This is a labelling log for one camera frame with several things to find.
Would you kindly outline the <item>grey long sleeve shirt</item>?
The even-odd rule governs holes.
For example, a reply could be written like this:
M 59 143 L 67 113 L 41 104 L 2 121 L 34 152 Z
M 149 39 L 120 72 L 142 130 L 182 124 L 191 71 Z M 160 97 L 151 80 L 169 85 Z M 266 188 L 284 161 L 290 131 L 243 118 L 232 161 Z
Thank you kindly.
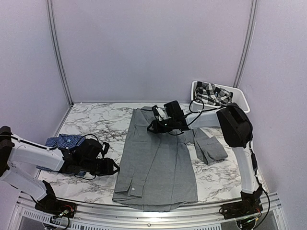
M 112 200 L 143 211 L 168 212 L 198 201 L 187 144 L 192 143 L 197 158 L 208 165 L 228 155 L 216 137 L 200 128 L 178 136 L 147 131 L 153 116 L 148 107 L 132 111 Z

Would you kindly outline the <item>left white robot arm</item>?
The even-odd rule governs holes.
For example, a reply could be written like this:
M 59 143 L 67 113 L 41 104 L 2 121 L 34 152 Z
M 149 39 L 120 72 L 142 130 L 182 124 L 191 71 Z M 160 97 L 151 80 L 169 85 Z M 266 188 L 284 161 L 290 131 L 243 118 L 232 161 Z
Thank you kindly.
M 60 202 L 46 181 L 33 178 L 15 165 L 25 162 L 63 174 L 89 173 L 93 177 L 114 175 L 120 167 L 107 158 L 110 145 L 100 143 L 93 134 L 60 135 L 49 138 L 46 145 L 31 142 L 12 133 L 11 128 L 0 128 L 0 179 L 27 193 L 50 213 L 60 210 Z

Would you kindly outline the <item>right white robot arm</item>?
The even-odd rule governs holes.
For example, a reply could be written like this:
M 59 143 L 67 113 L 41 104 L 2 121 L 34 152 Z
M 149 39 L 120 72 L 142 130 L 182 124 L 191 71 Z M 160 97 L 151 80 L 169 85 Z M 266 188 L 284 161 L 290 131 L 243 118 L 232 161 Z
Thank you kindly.
M 256 195 L 263 192 L 257 177 L 257 160 L 252 148 L 253 126 L 247 114 L 236 104 L 230 103 L 219 108 L 190 111 L 184 113 L 178 101 L 164 104 L 161 109 L 152 107 L 153 121 L 147 131 L 154 134 L 170 133 L 202 128 L 219 127 L 226 144 L 232 148 L 241 176 L 243 195 Z

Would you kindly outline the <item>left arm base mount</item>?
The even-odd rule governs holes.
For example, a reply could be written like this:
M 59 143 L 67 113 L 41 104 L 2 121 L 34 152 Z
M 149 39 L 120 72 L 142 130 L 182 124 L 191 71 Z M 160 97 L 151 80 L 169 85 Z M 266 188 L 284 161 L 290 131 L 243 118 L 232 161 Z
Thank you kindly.
M 50 185 L 45 180 L 42 181 L 46 187 L 47 195 L 39 201 L 35 201 L 35 209 L 49 214 L 53 214 L 57 217 L 66 216 L 73 218 L 76 211 L 76 203 L 59 200 Z

